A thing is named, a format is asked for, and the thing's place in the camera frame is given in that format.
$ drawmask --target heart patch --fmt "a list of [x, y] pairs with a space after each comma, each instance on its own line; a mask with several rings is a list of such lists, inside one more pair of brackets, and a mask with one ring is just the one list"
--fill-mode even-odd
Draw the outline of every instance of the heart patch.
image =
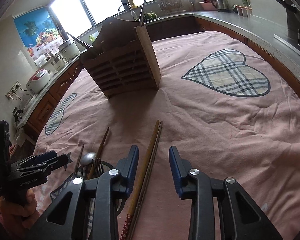
[[206, 57], [181, 78], [230, 96], [260, 97], [269, 93], [268, 78], [245, 62], [243, 53], [223, 49]]
[[44, 130], [46, 135], [51, 135], [59, 127], [64, 115], [64, 109], [72, 103], [76, 96], [76, 93], [72, 93], [57, 105], [46, 124], [46, 128]]

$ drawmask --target wooden utensil holder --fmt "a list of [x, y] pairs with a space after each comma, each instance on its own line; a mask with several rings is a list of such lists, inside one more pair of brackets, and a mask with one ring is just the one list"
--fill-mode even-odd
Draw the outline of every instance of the wooden utensil holder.
[[[100, 31], [102, 41], [93, 44], [94, 48], [101, 46], [102, 53], [98, 56], [88, 51], [82, 53], [80, 59], [83, 66], [107, 98], [133, 90], [158, 90], [161, 74], [146, 27], [137, 26], [129, 30], [121, 28], [120, 32], [125, 33], [123, 39], [126, 40], [123, 40], [111, 33], [112, 28], [117, 28], [118, 32], [123, 20], [110, 18], [105, 20]], [[136, 24], [127, 22], [129, 21], [123, 21], [123, 25], [128, 28], [129, 25]]]

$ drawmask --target human hand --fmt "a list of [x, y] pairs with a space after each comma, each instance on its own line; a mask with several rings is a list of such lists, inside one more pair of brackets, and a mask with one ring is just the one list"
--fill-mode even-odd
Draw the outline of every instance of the human hand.
[[37, 201], [31, 189], [27, 191], [26, 198], [28, 204], [24, 207], [8, 202], [5, 199], [0, 201], [3, 226], [9, 233], [21, 238], [25, 237], [28, 229], [33, 226], [40, 216], [36, 210]]

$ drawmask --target countertop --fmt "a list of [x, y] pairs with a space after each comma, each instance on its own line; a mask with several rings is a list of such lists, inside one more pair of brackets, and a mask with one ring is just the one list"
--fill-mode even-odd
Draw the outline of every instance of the countertop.
[[41, 90], [41, 92], [39, 94], [36, 95], [36, 98], [33, 102], [33, 104], [27, 109], [27, 111], [25, 112], [25, 114], [22, 116], [22, 119], [20, 120], [20, 122], [18, 122], [17, 128], [20, 129], [22, 128], [26, 122], [28, 121], [29, 117], [31, 116], [32, 112], [34, 111], [34, 109], [37, 107], [37, 105], [39, 104], [40, 100], [44, 97], [44, 95], [49, 91], [49, 89], [53, 86], [53, 84], [58, 80], [58, 78], [60, 78], [63, 73], [66, 72], [66, 70], [68, 68], [70, 68], [74, 62], [76, 62], [79, 59], [79, 56], [76, 56], [75, 58], [73, 58], [72, 60], [70, 60], [61, 70], [59, 70], [52, 79], [49, 80], [49, 83], [43, 88], [43, 90]]
[[[283, 63], [300, 81], [300, 49], [298, 46], [292, 48], [287, 46], [286, 42], [279, 41], [275, 35], [279, 36], [283, 41], [287, 41], [288, 30], [273, 22], [261, 18], [246, 18], [238, 16], [234, 13], [222, 13], [216, 11], [197, 11], [184, 12], [174, 14], [171, 16], [163, 16], [157, 20], [145, 23], [146, 26], [156, 24], [159, 22], [183, 18], [183, 17], [197, 17], [210, 22], [224, 26], [233, 30], [242, 36], [248, 38], [254, 43], [258, 44], [269, 54], [273, 55], [277, 60]], [[62, 70], [60, 70], [47, 84], [47, 86], [37, 95], [35, 102], [27, 110], [22, 120], [18, 123], [18, 129], [23, 127], [29, 119], [32, 111], [36, 108], [39, 101], [43, 98], [45, 93], [51, 88], [56, 80], [79, 58], [79, 56], [72, 59]]]

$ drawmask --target palm tree poster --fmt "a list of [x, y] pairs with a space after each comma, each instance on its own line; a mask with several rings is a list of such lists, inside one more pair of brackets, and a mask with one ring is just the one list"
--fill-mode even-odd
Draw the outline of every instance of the palm tree poster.
[[14, 18], [14, 23], [33, 60], [50, 51], [57, 52], [63, 42], [46, 8]]

